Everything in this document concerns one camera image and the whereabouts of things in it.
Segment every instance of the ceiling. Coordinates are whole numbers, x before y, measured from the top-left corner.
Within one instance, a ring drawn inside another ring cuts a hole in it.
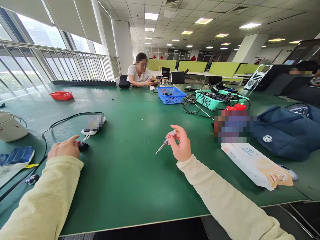
[[[114,20],[127,21],[131,38],[140,47],[172,47],[218,50],[221,44],[232,43],[226,51],[238,48],[245,36],[269,34],[269,39],[285,41],[266,43],[267,48],[290,45],[289,42],[313,39],[320,32],[320,0],[180,0],[178,7],[166,5],[167,0],[99,0]],[[233,11],[238,7],[243,10]],[[178,12],[175,18],[165,18],[165,10]],[[158,13],[157,20],[144,19],[144,13]],[[206,25],[195,24],[199,18],[213,19]],[[239,29],[247,23],[261,23],[252,29]],[[154,32],[145,31],[155,28]],[[193,31],[190,35],[183,31]],[[215,37],[227,33],[224,38]]]

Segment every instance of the green tabletop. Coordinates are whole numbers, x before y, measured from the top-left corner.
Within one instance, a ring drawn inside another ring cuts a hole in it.
[[[54,101],[48,95],[54,91],[71,91],[74,99]],[[241,93],[251,99],[251,109],[257,114],[273,105],[288,105],[286,100],[264,93]],[[17,146],[31,145],[36,149],[31,163],[37,163],[43,157],[41,133],[52,123],[80,112],[105,113],[104,129],[87,140],[90,148],[80,156],[84,168],[61,235],[209,214],[194,188],[176,167],[170,147],[165,146],[155,155],[165,135],[171,131],[170,124],[184,127],[191,140],[192,153],[258,206],[320,199],[316,188],[318,175],[313,173],[314,166],[319,166],[315,158],[294,163],[275,158],[265,149],[255,146],[270,159],[295,170],[301,178],[295,187],[279,186],[272,192],[258,187],[221,150],[220,144],[214,142],[212,119],[186,114],[181,104],[164,105],[158,94],[146,87],[119,89],[49,85],[32,94],[8,100],[6,105],[5,111],[26,120],[30,134],[12,143],[1,142],[1,153],[9,153]],[[48,145],[80,134],[87,119],[88,116],[78,116],[59,124],[47,132]],[[38,174],[44,166],[39,167]],[[0,195],[25,171],[9,182]],[[18,206],[23,194],[31,188],[22,182],[0,203],[0,227]]]

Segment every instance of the navy bag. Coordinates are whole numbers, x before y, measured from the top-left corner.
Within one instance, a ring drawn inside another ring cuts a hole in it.
[[[258,142],[274,155],[307,160],[311,152],[320,149],[320,110],[303,105],[307,116],[302,115],[301,109],[293,112],[280,106],[260,114],[254,127]]]

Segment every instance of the plastic basket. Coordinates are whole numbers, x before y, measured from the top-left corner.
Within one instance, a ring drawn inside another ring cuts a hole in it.
[[[202,91],[203,92],[212,92],[211,90],[202,90]],[[197,102],[202,104],[202,102],[203,102],[203,94],[201,94],[201,90],[196,90],[196,93],[197,93],[197,95],[196,95]],[[219,93],[223,94],[223,95],[227,95],[229,92],[228,91],[224,91],[224,90],[219,90]],[[240,99],[238,103],[243,103],[246,100],[250,100],[247,97],[244,97],[244,96],[241,96],[241,95],[238,95],[238,96],[244,98],[244,99]],[[208,96],[205,96],[205,98],[206,98],[206,101],[203,103],[203,105],[206,108],[210,109],[210,110],[222,110],[222,109],[226,109],[227,106],[228,106],[228,103],[225,103],[225,102],[222,102],[222,101],[219,101],[219,100],[214,100],[214,99],[212,99],[212,98],[210,98]]]
[[[71,92],[54,92],[50,93],[50,95],[54,100],[68,100],[70,98],[73,98]]]
[[[186,96],[184,92],[176,87],[157,87],[160,99],[164,104],[177,104],[181,103],[182,99]]]

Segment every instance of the green basket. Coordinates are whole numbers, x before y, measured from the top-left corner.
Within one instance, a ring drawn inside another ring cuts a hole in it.
[[[212,92],[211,90],[202,90],[203,92]],[[196,99],[197,99],[197,102],[202,104],[203,102],[203,94],[201,94],[201,90],[196,90]],[[223,94],[223,95],[227,95],[229,92],[228,91],[224,91],[224,90],[219,90],[219,93],[220,94]],[[243,103],[245,102],[246,100],[250,100],[249,98],[247,97],[244,97],[244,96],[241,96],[241,95],[238,95],[244,99],[240,99],[238,103]],[[222,110],[222,109],[226,109],[228,104],[225,103],[225,102],[222,102],[222,101],[219,101],[219,100],[214,100],[212,98],[209,98],[208,96],[204,96],[206,98],[206,101],[203,103],[203,105],[210,109],[210,110]]]

